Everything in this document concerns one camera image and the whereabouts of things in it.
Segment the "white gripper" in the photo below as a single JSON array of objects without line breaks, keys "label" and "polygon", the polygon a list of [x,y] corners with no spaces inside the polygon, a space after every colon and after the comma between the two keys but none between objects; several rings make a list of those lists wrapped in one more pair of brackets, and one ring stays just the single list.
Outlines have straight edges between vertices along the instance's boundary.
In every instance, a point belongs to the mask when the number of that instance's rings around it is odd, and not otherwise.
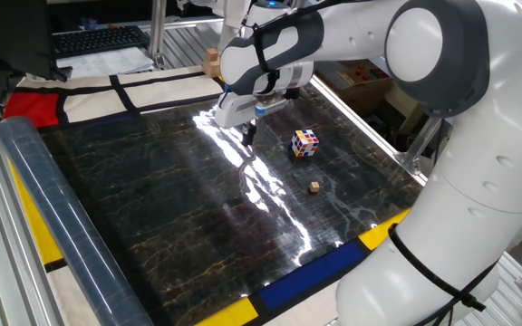
[{"label": "white gripper", "polygon": [[241,144],[243,146],[252,145],[257,130],[255,119],[257,104],[258,100],[252,95],[224,92],[216,105],[215,122],[219,127],[225,129],[243,124]]}]

